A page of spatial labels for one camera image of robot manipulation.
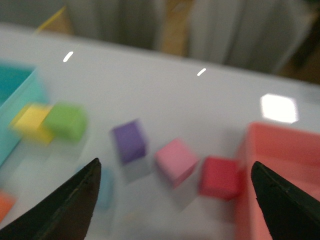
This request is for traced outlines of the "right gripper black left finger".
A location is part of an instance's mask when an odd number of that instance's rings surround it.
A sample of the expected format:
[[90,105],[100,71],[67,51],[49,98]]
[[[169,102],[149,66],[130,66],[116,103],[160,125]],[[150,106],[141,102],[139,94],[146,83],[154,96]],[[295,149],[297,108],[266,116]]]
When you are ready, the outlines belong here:
[[83,240],[98,200],[102,165],[94,158],[45,199],[5,226],[2,240]]

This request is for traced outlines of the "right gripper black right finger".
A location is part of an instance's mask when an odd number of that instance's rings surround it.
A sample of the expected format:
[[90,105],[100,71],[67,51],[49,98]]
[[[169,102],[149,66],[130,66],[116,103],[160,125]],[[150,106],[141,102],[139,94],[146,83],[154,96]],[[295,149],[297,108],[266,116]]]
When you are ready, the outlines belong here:
[[318,240],[320,201],[263,163],[254,162],[250,178],[273,240]]

